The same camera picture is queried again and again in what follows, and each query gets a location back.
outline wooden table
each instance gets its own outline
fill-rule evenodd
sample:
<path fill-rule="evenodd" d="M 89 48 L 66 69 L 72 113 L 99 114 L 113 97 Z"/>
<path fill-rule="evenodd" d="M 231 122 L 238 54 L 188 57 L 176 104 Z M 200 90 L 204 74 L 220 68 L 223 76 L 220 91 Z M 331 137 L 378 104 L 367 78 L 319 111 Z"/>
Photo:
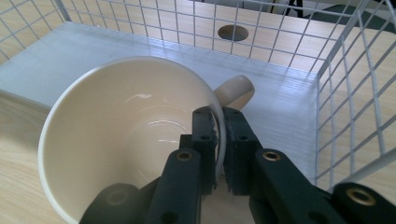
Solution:
<path fill-rule="evenodd" d="M 36 1 L 38 4 L 47 4 L 46 1 Z M 95 1 L 86 1 L 89 6 L 95 6 Z M 0 8 L 4 7 L 7 2 L 1 2 Z M 147 7 L 155 7 L 155 1 L 145 1 Z M 41 6 L 40 8 L 49 8 L 50 6 Z M 175 5 L 163 5 L 160 7 L 169 8 L 169 10 L 175 10 Z M 104 10 L 105 6 L 102 6 L 103 14 L 111 16 L 111 10 Z M 281 51 L 295 52 L 297 54 L 309 55 L 312 57 L 318 57 L 320 50 L 325 46 L 324 52 L 328 52 L 332 47 L 334 41 L 330 40 L 326 43 L 325 39 L 314 38 L 305 36 L 299 45 L 301 35 L 307 25 L 307 20 L 289 18 L 286 17 L 282 20 L 282 17 L 275 14 L 259 13 L 249 10 L 238 10 L 238 21 L 241 21 L 246 25 L 250 35 L 249 37 L 240 43 L 234 43 L 221 40 L 217 36 L 217 30 L 225 25 L 229 24 L 228 21 L 235 19 L 236 13 L 235 8 L 230 7 L 217 7 L 217 20 L 209 20 L 203 17 L 213 17 L 214 6 L 208 4 L 196 3 L 195 7 L 192 6 L 190 1 L 177 1 L 177 12 L 162 12 L 157 14 L 155 10 L 146 8 L 140 10 L 138 7 L 129 7 L 130 12 L 133 12 L 133 18 L 131 20 L 141 21 L 145 16 L 146 24 L 152 26 L 158 26 L 159 19 L 161 19 L 161 27 L 164 29 L 158 29 L 154 27 L 145 27 L 139 24 L 134 24 L 134 32 L 138 35 L 148 35 L 154 38 L 163 38 L 164 40 L 176 41 L 180 44 L 193 45 L 204 49 L 213 49 L 220 52 L 231 53 L 243 57 L 249 57 L 254 60 L 261 60 L 270 63 L 276 63 L 280 65 L 290 66 L 298 69 L 311 69 L 313 61 L 311 58 L 297 56 L 293 61 L 291 60 L 292 55 Z M 24 15 L 29 15 L 28 9 L 24 9 Z M 117 6 L 115 11 L 123 15 L 124 7 Z M 91 12 L 98 13 L 95 8 L 90 9 Z M 200 18 L 194 19 L 192 16 L 187 14 L 196 14 Z M 7 17 L 10 19 L 10 23 L 23 24 L 21 20 L 15 20 L 14 14 L 9 14 Z M 73 21 L 79 21 L 78 15 L 70 13 Z M 81 20 L 87 23 L 91 22 L 91 18 L 88 15 L 81 15 Z M 267 28 L 254 29 L 254 25 L 257 22 Z M 281 29 L 288 32 L 278 32 L 280 23 L 282 22 Z M 127 23 L 120 22 L 117 24 L 112 20 L 108 20 L 106 25 L 104 20 L 101 18 L 94 18 L 93 23 L 99 26 L 108 26 L 121 31 L 131 33 L 131 27 Z M 56 27 L 60 24 L 59 20 L 54 20 L 51 26 Z M 42 32 L 43 35 L 49 31 L 45 24 L 42 24 L 43 29 L 37 29 Z M 314 36 L 329 36 L 329 32 L 332 29 L 333 24 L 323 23 L 317 21 L 311 21 L 308 28 L 305 30 L 306 34 Z M 180 33 L 176 33 L 173 30 L 176 28 Z M 333 36 L 337 36 L 342 26 L 335 29 Z M 373 35 L 374 31 L 368 31 L 368 35 Z M 21 39 L 26 45 L 33 43 L 35 37 L 29 32 L 20 33 Z M 394 41 L 393 34 L 383 34 L 381 37 L 382 44 L 377 44 L 373 48 L 373 57 L 379 57 L 384 50 L 384 47 L 388 46 L 389 43 Z M 250 45 L 254 44 L 257 48 L 252 48 Z M 271 59 L 271 50 L 279 49 L 281 51 L 274 51 Z M 356 49 L 361 49 L 361 42 L 357 43 Z M 14 55 L 21 50 L 15 41 L 7 46 L 2 46 L 2 50 L 6 51 L 9 55 Z M 389 77 L 394 76 L 394 62 L 396 62 L 396 54 L 392 54 L 391 58 L 387 60 L 386 64 L 380 68 L 378 72 L 385 74 L 385 80 Z M 318 71 L 320 64 L 314 65 L 313 71 Z M 388 111 L 390 115 L 394 114 L 396 90 L 393 84 L 389 88 L 385 102 L 387 102 L 383 111 Z M 357 102 L 366 102 L 370 95 L 367 93 L 360 94 L 357 98 Z M 48 109 L 39 107 L 37 105 L 31 105 L 24 101 L 15 99 L 13 97 L 6 96 L 0 93 L 0 222 L 1 223 L 63 223 L 60 217 L 51 208 L 47 201 L 43 189 L 41 188 L 38 171 L 37 171 L 37 144 L 41 128 L 48 115 Z M 348 121 L 349 117 L 347 112 L 342 117 Z M 393 129 L 389 131 L 390 135 L 395 136 L 396 130 L 393 125 Z M 390 146 L 396 146 L 395 142 L 389 139 L 388 144 Z M 396 193 L 394 190 L 396 182 L 396 162 L 382 171 L 366 178 L 362 181 L 363 184 L 370 186 L 377 191 L 386 194 L 386 196 L 396 203 Z M 253 223 L 251 215 L 248 211 L 247 198 L 235 197 L 226 192 L 224 180 L 221 179 L 219 182 L 219 190 L 217 190 L 211 197 L 207 197 L 203 205 L 203 223 Z"/>

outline metal grid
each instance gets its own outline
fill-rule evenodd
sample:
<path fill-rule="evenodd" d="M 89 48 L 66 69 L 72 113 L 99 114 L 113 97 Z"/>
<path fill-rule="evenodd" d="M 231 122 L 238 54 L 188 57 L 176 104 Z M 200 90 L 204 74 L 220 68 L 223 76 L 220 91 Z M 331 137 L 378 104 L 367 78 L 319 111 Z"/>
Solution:
<path fill-rule="evenodd" d="M 245 9 L 246 3 L 257 10 Z M 396 54 L 395 35 L 384 31 L 396 23 L 395 12 L 389 0 L 349 0 L 342 12 L 323 10 L 319 0 L 311 3 L 295 7 L 286 1 L 245 0 L 224 7 L 218 1 L 189 0 L 8 0 L 0 5 L 0 62 L 72 21 L 318 74 L 316 182 L 330 189 L 396 160 L 396 75 L 389 71 Z M 357 8 L 352 15 L 346 13 L 350 6 Z M 275 9 L 277 15 L 263 12 L 265 8 Z M 302 10 L 305 18 L 287 15 L 286 8 Z M 363 21 L 367 10 L 372 16 Z M 384 13 L 384 25 L 369 32 L 369 21 Z M 314 14 L 337 20 L 318 22 Z M 289 20 L 298 25 L 288 25 Z M 247 28 L 248 37 L 233 41 L 238 35 L 233 29 L 231 40 L 221 38 L 218 29 L 228 24 Z"/>

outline mug rim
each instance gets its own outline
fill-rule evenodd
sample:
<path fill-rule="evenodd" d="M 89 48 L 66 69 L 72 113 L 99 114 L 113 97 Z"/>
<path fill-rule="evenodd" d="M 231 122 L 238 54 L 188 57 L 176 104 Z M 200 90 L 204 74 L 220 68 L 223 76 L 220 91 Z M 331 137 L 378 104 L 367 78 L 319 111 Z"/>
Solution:
<path fill-rule="evenodd" d="M 49 199 L 50 204 L 54 209 L 57 211 L 57 213 L 68 223 L 76 223 L 78 220 L 75 220 L 73 217 L 71 217 L 66 211 L 62 208 L 62 206 L 57 202 L 55 199 L 55 196 L 52 194 L 52 191 L 50 189 L 50 184 L 47 181 L 47 175 L 46 175 L 46 167 L 44 164 L 44 152 L 45 152 L 45 145 L 46 145 L 46 139 L 47 139 L 47 133 L 48 129 L 50 128 L 51 121 L 52 119 L 56 116 L 56 113 L 58 111 L 58 108 L 61 106 L 61 104 L 64 102 L 64 99 L 71 94 L 71 92 L 78 86 L 80 85 L 84 80 L 86 80 L 88 77 L 94 76 L 98 71 L 108 68 L 109 66 L 116 65 L 118 63 L 128 63 L 131 61 L 154 61 L 154 62 L 162 62 L 162 63 L 170 63 L 172 65 L 175 65 L 177 67 L 181 67 L 182 69 L 185 69 L 188 71 L 191 75 L 195 76 L 197 80 L 201 81 L 204 86 L 207 86 L 207 88 L 210 90 L 210 94 L 213 94 L 213 99 L 215 102 L 213 102 L 213 105 L 217 111 L 214 111 L 212 109 L 212 113 L 215 117 L 215 121 L 218 124 L 218 131 L 219 131 L 219 149 L 218 149 L 218 156 L 216 157 L 216 178 L 219 178 L 220 175 L 220 168 L 222 166 L 224 156 L 225 156 L 225 123 L 223 120 L 223 112 L 222 108 L 219 104 L 219 100 L 217 99 L 215 93 L 213 90 L 208 86 L 208 84 L 200 77 L 198 76 L 195 72 L 190 70 L 190 68 L 184 66 L 183 64 L 173 62 L 171 60 L 165 59 L 165 58 L 160 58 L 160 57 L 153 57 L 153 56 L 134 56 L 134 57 L 126 57 L 126 58 L 120 58 L 108 63 L 101 64 L 92 70 L 88 71 L 81 77 L 79 77 L 76 81 L 74 81 L 58 98 L 58 100 L 55 102 L 54 106 L 50 110 L 44 126 L 42 128 L 42 132 L 40 134 L 39 142 L 38 142 L 38 172 L 40 176 L 40 181 L 41 181 L 41 186 L 44 189 L 44 192 Z"/>

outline mug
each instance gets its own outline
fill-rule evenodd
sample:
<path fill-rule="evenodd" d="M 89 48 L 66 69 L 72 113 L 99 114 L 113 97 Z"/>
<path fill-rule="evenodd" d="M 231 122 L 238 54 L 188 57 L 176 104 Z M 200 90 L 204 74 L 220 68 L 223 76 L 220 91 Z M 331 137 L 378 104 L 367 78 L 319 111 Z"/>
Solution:
<path fill-rule="evenodd" d="M 95 68 L 58 99 L 39 146 L 41 183 L 69 223 L 107 186 L 142 188 L 159 177 L 181 134 L 191 133 L 192 111 L 209 105 L 217 121 L 219 176 L 225 154 L 223 106 L 241 109 L 254 93 L 233 77 L 212 91 L 189 68 L 155 57 L 133 57 Z"/>

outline wire basket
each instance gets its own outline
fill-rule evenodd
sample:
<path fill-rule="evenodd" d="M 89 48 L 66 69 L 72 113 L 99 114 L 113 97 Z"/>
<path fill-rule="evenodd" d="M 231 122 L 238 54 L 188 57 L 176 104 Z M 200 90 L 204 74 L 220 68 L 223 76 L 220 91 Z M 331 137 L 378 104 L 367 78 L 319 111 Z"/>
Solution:
<path fill-rule="evenodd" d="M 2 1 L 0 63 L 73 22 L 314 74 L 313 182 L 331 189 L 359 181 L 395 203 L 394 8 L 389 0 L 338 2 Z"/>

